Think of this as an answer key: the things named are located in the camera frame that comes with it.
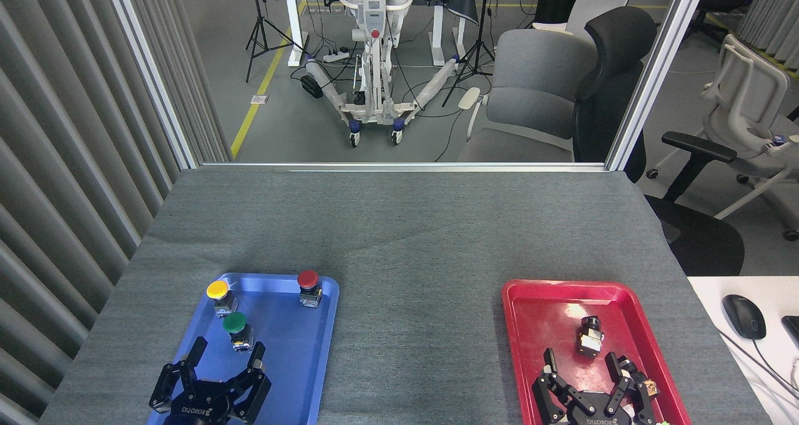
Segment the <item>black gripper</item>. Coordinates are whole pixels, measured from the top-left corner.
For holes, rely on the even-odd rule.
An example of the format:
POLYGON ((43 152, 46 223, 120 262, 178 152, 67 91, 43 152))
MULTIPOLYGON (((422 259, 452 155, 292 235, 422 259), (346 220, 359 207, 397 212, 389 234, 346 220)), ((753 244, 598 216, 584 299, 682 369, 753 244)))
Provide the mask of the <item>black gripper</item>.
POLYGON ((195 368, 206 348, 206 339, 198 336, 187 356, 163 365, 149 407, 168 413, 165 424, 254 423, 272 386, 263 370, 265 345, 256 342, 247 368, 228 383, 197 381, 195 368), (183 390, 172 397, 178 380, 183 390))
POLYGON ((657 396, 657 383, 626 356, 614 352, 605 355, 605 364, 614 388, 610 394, 577 391, 557 373, 554 350, 543 351, 545 365, 532 393, 539 416, 545 424, 554 424, 567 416, 568 424, 656 424, 652 399, 657 396), (630 396, 633 416, 624 411, 621 402, 630 396))

